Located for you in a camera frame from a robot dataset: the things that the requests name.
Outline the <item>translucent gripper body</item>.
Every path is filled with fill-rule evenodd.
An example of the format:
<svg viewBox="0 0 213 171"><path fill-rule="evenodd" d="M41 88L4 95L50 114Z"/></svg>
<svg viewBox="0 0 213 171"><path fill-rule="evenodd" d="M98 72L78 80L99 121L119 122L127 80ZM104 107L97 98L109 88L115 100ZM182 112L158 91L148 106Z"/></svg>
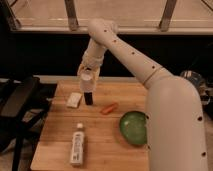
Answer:
<svg viewBox="0 0 213 171"><path fill-rule="evenodd" d="M101 59L83 58L79 65L78 73L82 73L83 71L86 71L86 70L97 72L100 70L101 65L102 65Z"/></svg>

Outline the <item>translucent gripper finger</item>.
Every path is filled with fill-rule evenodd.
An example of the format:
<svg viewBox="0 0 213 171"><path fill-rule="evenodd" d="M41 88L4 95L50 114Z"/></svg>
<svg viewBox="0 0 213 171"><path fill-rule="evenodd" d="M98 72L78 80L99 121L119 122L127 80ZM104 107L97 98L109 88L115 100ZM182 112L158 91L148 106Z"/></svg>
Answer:
<svg viewBox="0 0 213 171"><path fill-rule="evenodd" d="M98 82L98 80L99 80L99 75L100 75L100 70L97 70L96 72L95 72L95 77L94 77L94 90L96 89L96 87L97 87L97 82Z"/></svg>
<svg viewBox="0 0 213 171"><path fill-rule="evenodd" d="M81 82L82 80L82 74L83 74L83 70L82 69L78 70L77 75L79 77L79 82Z"/></svg>

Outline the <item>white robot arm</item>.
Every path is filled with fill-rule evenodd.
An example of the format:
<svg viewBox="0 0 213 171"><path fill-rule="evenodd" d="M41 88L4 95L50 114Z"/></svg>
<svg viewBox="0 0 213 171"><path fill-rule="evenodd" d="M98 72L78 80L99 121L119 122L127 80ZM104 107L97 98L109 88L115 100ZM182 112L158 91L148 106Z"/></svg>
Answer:
<svg viewBox="0 0 213 171"><path fill-rule="evenodd" d="M92 19L88 33L90 41L78 69L83 91L94 90L107 51L148 90L150 171L208 171L202 103L195 86L121 40L113 21Z"/></svg>

